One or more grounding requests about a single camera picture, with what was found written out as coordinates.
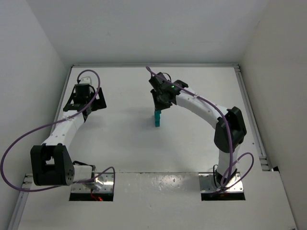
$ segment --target metal frame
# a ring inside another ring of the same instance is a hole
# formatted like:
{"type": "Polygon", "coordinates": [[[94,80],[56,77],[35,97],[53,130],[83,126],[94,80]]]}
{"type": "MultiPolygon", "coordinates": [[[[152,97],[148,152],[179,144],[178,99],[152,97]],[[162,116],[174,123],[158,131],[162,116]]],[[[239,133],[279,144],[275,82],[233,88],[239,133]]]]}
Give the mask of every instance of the metal frame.
{"type": "Polygon", "coordinates": [[[248,93],[246,91],[246,87],[245,87],[245,84],[244,84],[244,81],[243,81],[243,78],[242,78],[242,74],[241,74],[241,70],[240,70],[239,65],[237,66],[237,68],[235,68],[235,72],[236,72],[236,77],[237,77],[239,87],[240,87],[240,90],[241,90],[242,98],[243,98],[244,104],[245,104],[246,109],[247,109],[248,119],[249,119],[250,123],[253,124],[251,126],[251,129],[252,129],[252,132],[254,133],[254,136],[256,137],[256,139],[255,139],[256,143],[255,144],[256,144],[256,147],[259,149],[259,152],[262,155],[262,156],[260,156],[260,159],[266,160],[266,165],[268,167],[268,169],[267,169],[267,167],[262,168],[262,169],[264,171],[270,171],[272,169],[272,166],[267,159],[267,154],[266,154],[266,151],[264,149],[264,145],[263,145],[263,142],[262,142],[262,139],[261,139],[261,136],[260,136],[258,126],[257,126],[256,118],[255,118],[253,109],[251,107],[250,101],[249,101],[248,93]]]}
{"type": "MultiPolygon", "coordinates": [[[[31,173],[26,174],[24,176],[24,181],[23,184],[21,186],[21,188],[24,189],[30,189],[31,188],[31,184],[32,184],[32,180],[33,180],[33,176],[31,173]]],[[[20,220],[21,220],[21,216],[23,215],[23,211],[24,211],[24,207],[25,207],[25,203],[27,201],[29,193],[25,193],[25,192],[20,192],[15,208],[14,208],[14,212],[12,214],[11,217],[11,221],[8,227],[8,230],[17,230],[20,220]]]]}
{"type": "MultiPolygon", "coordinates": [[[[88,67],[88,68],[94,68],[94,67],[143,67],[144,65],[145,64],[99,64],[99,63],[74,64],[68,71],[54,120],[56,121],[59,117],[61,104],[63,102],[64,94],[65,94],[66,87],[67,87],[67,84],[68,84],[68,81],[69,81],[69,77],[71,75],[72,68],[74,68],[74,67],[75,68],[78,68],[78,67],[80,67],[80,68],[84,68],[84,67],[88,67]]],[[[244,85],[244,82],[243,82],[243,79],[242,79],[240,67],[239,67],[238,64],[150,64],[150,66],[155,66],[155,67],[160,66],[160,67],[217,67],[217,68],[226,67],[226,68],[234,68],[235,72],[236,72],[238,84],[239,84],[239,87],[240,87],[240,90],[241,90],[242,98],[243,98],[244,104],[247,107],[248,118],[249,118],[249,120],[251,121],[251,124],[252,124],[251,129],[254,132],[255,137],[256,137],[256,140],[255,140],[257,142],[256,144],[257,144],[258,148],[260,149],[262,156],[265,157],[265,159],[266,159],[266,152],[265,152],[262,140],[261,140],[261,136],[260,136],[260,133],[259,133],[259,130],[258,130],[258,127],[257,127],[255,116],[254,116],[254,113],[253,113],[253,110],[252,110],[252,107],[251,107],[251,104],[250,104],[250,101],[249,101],[249,98],[248,98],[248,94],[247,94],[247,91],[246,91],[246,88],[245,88],[245,85],[244,85]]],[[[30,181],[28,181],[28,179],[30,179],[30,177],[28,178],[28,176],[32,177],[32,174],[26,174],[25,180],[24,180],[25,184],[22,185],[22,188],[30,188],[31,187],[32,178],[31,178],[31,182],[30,182],[30,181]]],[[[15,209],[14,209],[8,230],[17,230],[18,229],[18,226],[19,226],[19,223],[20,223],[20,220],[21,220],[21,217],[22,217],[22,213],[23,213],[27,198],[28,198],[28,193],[21,192],[19,194],[19,197],[18,197],[17,203],[15,205],[15,209]]]]}

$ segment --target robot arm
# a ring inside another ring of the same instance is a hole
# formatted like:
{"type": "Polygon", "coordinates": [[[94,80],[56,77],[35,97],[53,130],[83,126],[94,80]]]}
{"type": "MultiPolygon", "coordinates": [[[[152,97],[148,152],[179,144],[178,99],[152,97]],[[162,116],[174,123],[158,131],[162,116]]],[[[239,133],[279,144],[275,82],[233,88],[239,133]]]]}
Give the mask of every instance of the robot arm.
{"type": "MultiPolygon", "coordinates": [[[[174,82],[174,84],[170,84],[164,77],[163,73],[158,73],[157,75],[159,77],[152,75],[149,80],[149,83],[153,87],[151,93],[153,95],[155,105],[155,114],[157,111],[161,112],[161,110],[167,109],[172,104],[175,104],[200,116],[215,129],[214,143],[219,149],[219,162],[216,169],[216,181],[221,184],[222,176],[230,165],[228,136],[225,123],[221,118],[221,115],[208,103],[199,100],[197,97],[186,93],[176,86],[178,85],[181,88],[185,88],[193,94],[196,94],[186,83],[177,80],[174,82]]],[[[243,142],[244,136],[247,133],[242,113],[236,107],[227,109],[216,105],[215,103],[212,104],[214,104],[224,114],[231,128],[234,148],[232,161],[235,162],[237,160],[239,145],[243,142]]],[[[233,176],[235,173],[236,166],[233,165],[231,175],[233,176]]]]}
{"type": "Polygon", "coordinates": [[[52,134],[42,143],[31,149],[31,164],[33,179],[36,185],[70,185],[74,179],[74,166],[68,153],[68,148],[78,129],[85,123],[92,111],[106,108],[102,89],[98,89],[99,99],[82,113],[69,119],[72,115],[82,110],[95,95],[91,78],[82,78],[74,86],[71,96],[63,108],[62,119],[52,134]]]}

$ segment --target white wall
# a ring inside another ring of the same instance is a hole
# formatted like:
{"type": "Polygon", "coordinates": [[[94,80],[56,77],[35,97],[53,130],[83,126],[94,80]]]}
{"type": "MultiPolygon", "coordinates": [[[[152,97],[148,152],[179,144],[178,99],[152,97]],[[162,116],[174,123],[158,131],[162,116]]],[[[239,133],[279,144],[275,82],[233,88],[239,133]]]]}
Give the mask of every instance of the white wall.
{"type": "Polygon", "coordinates": [[[241,62],[264,145],[307,229],[307,1],[271,0],[241,62]]]}
{"type": "Polygon", "coordinates": [[[269,0],[27,0],[68,63],[238,62],[269,0]]]}
{"type": "MultiPolygon", "coordinates": [[[[0,1],[0,156],[21,134],[51,122],[67,69],[25,0],[0,1]]],[[[5,161],[9,180],[20,186],[31,171],[30,149],[50,129],[21,141],[5,161]]],[[[0,178],[0,230],[7,229],[18,192],[0,178]]]]}

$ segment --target metal mounting plate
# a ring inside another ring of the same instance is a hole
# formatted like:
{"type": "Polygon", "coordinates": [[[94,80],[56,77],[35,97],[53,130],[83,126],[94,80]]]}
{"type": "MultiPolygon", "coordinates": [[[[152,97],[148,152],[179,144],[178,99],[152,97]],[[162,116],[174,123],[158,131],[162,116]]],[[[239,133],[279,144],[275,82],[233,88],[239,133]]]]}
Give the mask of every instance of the metal mounting plate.
{"type": "MultiPolygon", "coordinates": [[[[99,185],[100,189],[94,189],[93,194],[111,194],[113,193],[114,175],[113,173],[104,173],[95,179],[95,184],[99,185]]],[[[71,193],[90,193],[91,189],[84,184],[72,184],[71,193]]]]}
{"type": "MultiPolygon", "coordinates": [[[[199,173],[200,185],[201,185],[201,193],[208,194],[216,192],[217,189],[214,185],[213,181],[213,173],[199,173]]],[[[241,179],[241,175],[239,172],[236,173],[230,182],[227,184],[227,187],[232,186],[235,182],[241,179]]],[[[233,187],[226,190],[227,193],[243,193],[243,183],[242,181],[238,182],[233,187]]]]}

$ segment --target black joint housing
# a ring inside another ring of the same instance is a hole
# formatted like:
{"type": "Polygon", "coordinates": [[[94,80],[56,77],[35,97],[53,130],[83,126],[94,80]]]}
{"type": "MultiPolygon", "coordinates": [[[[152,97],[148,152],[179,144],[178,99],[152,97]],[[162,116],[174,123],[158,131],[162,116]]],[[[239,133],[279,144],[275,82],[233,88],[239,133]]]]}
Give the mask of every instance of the black joint housing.
{"type": "MultiPolygon", "coordinates": [[[[90,88],[91,86],[89,83],[75,84],[71,96],[63,108],[63,111],[82,110],[87,104],[89,104],[95,95],[95,91],[92,92],[90,88]]],[[[99,99],[95,98],[91,105],[85,111],[83,111],[84,121],[86,121],[91,112],[106,108],[106,101],[101,88],[98,89],[98,96],[99,99]]]]}
{"type": "MultiPolygon", "coordinates": [[[[247,134],[245,123],[242,112],[237,107],[233,107],[232,109],[228,110],[225,117],[230,127],[234,151],[235,148],[243,142],[244,136],[247,134]]],[[[221,117],[218,118],[218,123],[215,127],[214,143],[221,151],[226,153],[230,152],[226,124],[221,117]]]]}
{"type": "Polygon", "coordinates": [[[177,104],[176,96],[180,94],[181,89],[176,85],[180,86],[181,88],[186,88],[189,86],[181,80],[176,80],[174,82],[175,85],[172,85],[168,80],[166,80],[163,73],[158,73],[157,75],[163,79],[157,76],[152,76],[149,79],[149,83],[152,85],[153,90],[150,92],[153,95],[155,110],[163,110],[169,108],[172,103],[177,104]]]}
{"type": "Polygon", "coordinates": [[[36,185],[71,185],[74,167],[66,146],[34,145],[31,149],[33,180],[36,185]],[[54,164],[46,161],[54,159],[54,164]]]}

